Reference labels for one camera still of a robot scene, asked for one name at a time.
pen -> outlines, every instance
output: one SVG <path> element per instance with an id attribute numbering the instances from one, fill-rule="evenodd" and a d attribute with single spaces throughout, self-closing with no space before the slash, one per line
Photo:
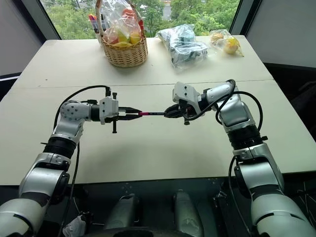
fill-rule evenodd
<path id="1" fill-rule="evenodd" d="M 139 112 L 138 115 L 164 115 L 164 112 Z"/>
<path id="2" fill-rule="evenodd" d="M 101 22 L 102 22 L 102 29 L 105 31 L 107 29 L 107 27 L 105 26 L 105 22 L 103 19 L 103 14 L 101 14 Z"/>
<path id="3" fill-rule="evenodd" d="M 99 28 L 98 28 L 98 25 L 96 23 L 96 16 L 94 16 L 92 14 L 89 14 L 88 17 L 89 17 L 89 20 L 90 20 L 90 23 L 92 25 L 92 28 L 93 28 L 94 32 L 96 34 L 98 34 L 99 33 Z"/>

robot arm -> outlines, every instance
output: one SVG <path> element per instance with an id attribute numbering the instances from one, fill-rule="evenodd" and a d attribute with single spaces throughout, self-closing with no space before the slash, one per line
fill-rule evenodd
<path id="1" fill-rule="evenodd" d="M 107 96 L 99 105 L 67 101 L 60 107 L 60 120 L 43 152 L 22 180 L 19 198 L 0 206 L 0 237 L 35 236 L 47 208 L 62 200 L 69 180 L 67 171 L 70 159 L 82 135 L 85 121 L 100 121 L 104 124 L 138 118 L 137 115 L 119 116 L 119 111 L 140 111 L 129 107 L 119 108 L 115 97 L 113 93 L 113 98 Z"/>
<path id="2" fill-rule="evenodd" d="M 170 113 L 177 114 L 176 117 L 185 115 L 185 118 L 192 118 L 217 101 L 211 107 L 216 111 L 232 87 L 228 81 L 199 94 L 192 86 L 178 82 L 172 92 L 177 106 L 170 108 L 178 107 L 182 113 L 169 108 L 166 116 Z M 266 237 L 315 237 L 316 231 L 300 208 L 283 194 L 283 176 L 268 145 L 263 142 L 266 137 L 260 136 L 248 107 L 237 92 L 229 98 L 219 115 L 238 163 L 234 171 L 239 189 L 252 199 L 251 218 L 257 233 Z"/>

plastic bag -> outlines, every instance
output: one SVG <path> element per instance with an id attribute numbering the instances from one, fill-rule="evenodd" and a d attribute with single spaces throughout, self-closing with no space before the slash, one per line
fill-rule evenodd
<path id="1" fill-rule="evenodd" d="M 168 49 L 175 68 L 183 69 L 207 56 L 207 45 L 196 42 L 193 29 L 194 25 L 184 24 L 157 32 L 157 36 Z"/>
<path id="2" fill-rule="evenodd" d="M 210 32 L 211 44 L 227 54 L 244 56 L 239 41 L 227 30 L 215 30 Z"/>
<path id="3" fill-rule="evenodd" d="M 135 7 L 126 0 L 105 0 L 101 12 L 110 26 L 103 36 L 108 44 L 128 47 L 142 39 L 143 21 Z"/>

tree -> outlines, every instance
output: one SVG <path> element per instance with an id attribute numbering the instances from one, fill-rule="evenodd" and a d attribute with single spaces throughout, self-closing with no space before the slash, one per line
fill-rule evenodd
<path id="1" fill-rule="evenodd" d="M 239 0 L 208 0 L 205 4 L 207 14 L 229 30 L 235 16 Z"/>
<path id="2" fill-rule="evenodd" d="M 136 9 L 141 13 L 145 29 L 154 37 L 162 22 L 163 3 L 160 0 L 135 0 Z"/>
<path id="3" fill-rule="evenodd" d="M 170 6 L 172 20 L 177 20 L 183 11 L 189 14 L 202 14 L 203 12 L 201 0 L 172 0 Z"/>
<path id="4" fill-rule="evenodd" d="M 93 39 L 95 33 L 88 20 L 94 13 L 96 0 L 41 0 L 63 39 Z M 154 37 L 156 31 L 182 24 L 194 24 L 197 36 L 209 31 L 229 29 L 239 0 L 171 0 L 171 20 L 163 20 L 161 0 L 132 0 L 141 13 L 145 34 Z"/>
<path id="5" fill-rule="evenodd" d="M 63 0 L 60 5 L 56 4 L 46 8 L 46 11 L 62 39 L 95 38 L 94 30 L 88 19 L 88 14 L 93 13 L 92 9 L 80 9 L 73 4 L 69 4 L 69 1 Z"/>

window frame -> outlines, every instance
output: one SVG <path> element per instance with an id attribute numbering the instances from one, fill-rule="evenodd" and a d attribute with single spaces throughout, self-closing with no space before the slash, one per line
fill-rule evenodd
<path id="1" fill-rule="evenodd" d="M 261 1 L 240 0 L 229 30 L 232 35 L 247 36 Z M 40 0 L 15 0 L 15 2 L 17 8 L 42 42 L 46 40 L 61 40 Z"/>

